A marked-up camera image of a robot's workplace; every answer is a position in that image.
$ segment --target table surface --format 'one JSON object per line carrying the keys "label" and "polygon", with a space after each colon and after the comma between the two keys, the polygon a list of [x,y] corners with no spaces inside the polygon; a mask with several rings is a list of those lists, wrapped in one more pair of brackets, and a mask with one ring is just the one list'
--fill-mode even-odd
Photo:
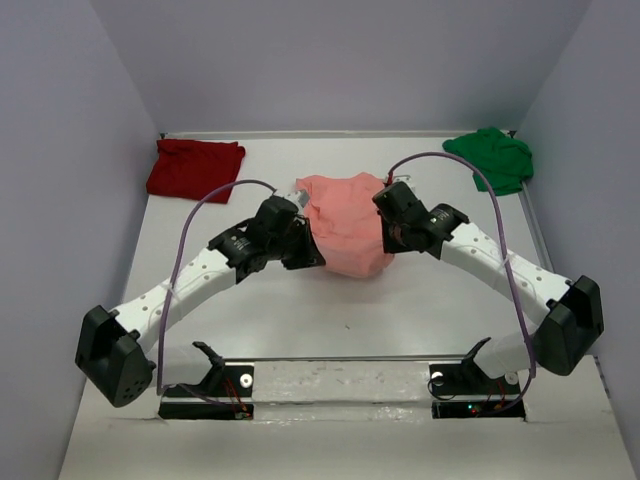
{"label": "table surface", "polygon": [[[240,178],[288,190],[296,177],[312,174],[350,177],[367,171],[382,177],[398,159],[441,150],[443,140],[243,140],[247,157]],[[475,190],[464,167],[422,159],[398,173],[413,177],[427,208],[450,203],[495,235],[490,201]],[[220,231],[252,216],[266,193],[242,186],[229,204],[203,207],[185,260]],[[167,277],[193,204],[149,198],[125,300]],[[509,247],[538,261],[518,196],[502,197],[500,206]],[[272,265],[174,327],[167,336],[167,361],[179,363],[180,352],[196,339],[226,357],[462,354],[479,338],[517,329],[510,302],[464,272],[418,257],[397,256],[382,275],[368,280]],[[401,369],[394,372],[402,375]],[[424,389],[421,395],[428,402]],[[253,422],[162,421],[154,416],[157,403],[149,390],[115,410],[88,383],[60,479],[634,478],[592,359],[570,377],[540,372],[527,396],[527,422],[436,421],[428,408],[404,415],[395,407],[379,407],[383,415],[343,418],[325,409],[314,416],[327,421],[296,421],[307,417],[294,411]]]}

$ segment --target green cloth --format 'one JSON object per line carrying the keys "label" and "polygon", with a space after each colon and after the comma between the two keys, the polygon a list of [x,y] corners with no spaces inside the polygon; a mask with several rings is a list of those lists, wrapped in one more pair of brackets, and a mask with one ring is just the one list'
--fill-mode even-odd
{"label": "green cloth", "polygon": [[[476,133],[447,140],[445,152],[454,153],[473,163],[487,177],[496,195],[509,195],[522,190],[521,182],[533,176],[531,150],[526,143],[515,140],[497,128],[481,128]],[[487,187],[476,174],[476,187]]]}

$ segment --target folded cloth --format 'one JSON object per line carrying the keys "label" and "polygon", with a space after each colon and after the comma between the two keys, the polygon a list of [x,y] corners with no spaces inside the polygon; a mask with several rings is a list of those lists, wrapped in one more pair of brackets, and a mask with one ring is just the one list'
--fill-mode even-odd
{"label": "folded cloth", "polygon": [[296,187],[309,194],[304,214],[329,271],[350,277],[369,277],[393,260],[384,253],[382,227],[371,198],[384,188],[368,173],[353,178],[312,175],[298,179]]}
{"label": "folded cloth", "polygon": [[[147,192],[165,197],[201,200],[238,177],[245,149],[234,143],[158,140],[158,161],[147,180]],[[231,189],[208,200],[227,203]]]}
{"label": "folded cloth", "polygon": [[[531,150],[527,144],[508,137],[497,128],[481,128],[476,133],[447,140],[442,148],[478,167],[496,195],[519,192],[522,190],[521,182],[533,176]],[[487,191],[476,174],[473,180],[478,191]]]}

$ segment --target pink cloth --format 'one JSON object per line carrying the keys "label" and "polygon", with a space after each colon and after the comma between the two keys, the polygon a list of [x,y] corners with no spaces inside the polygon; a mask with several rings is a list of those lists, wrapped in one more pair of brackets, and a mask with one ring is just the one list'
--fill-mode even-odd
{"label": "pink cloth", "polygon": [[353,178],[312,175],[298,179],[310,200],[304,209],[326,269],[350,277],[370,277],[393,260],[382,248],[382,227],[371,198],[384,188],[368,173]]}

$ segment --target red cloth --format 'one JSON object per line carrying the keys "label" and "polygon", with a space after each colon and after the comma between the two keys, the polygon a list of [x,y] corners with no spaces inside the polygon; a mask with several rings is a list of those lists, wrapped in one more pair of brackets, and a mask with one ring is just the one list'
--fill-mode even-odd
{"label": "red cloth", "polygon": [[[196,140],[158,140],[158,161],[153,166],[147,192],[165,197],[202,200],[212,190],[238,177],[245,149],[234,143]],[[209,203],[227,203],[231,190]]]}

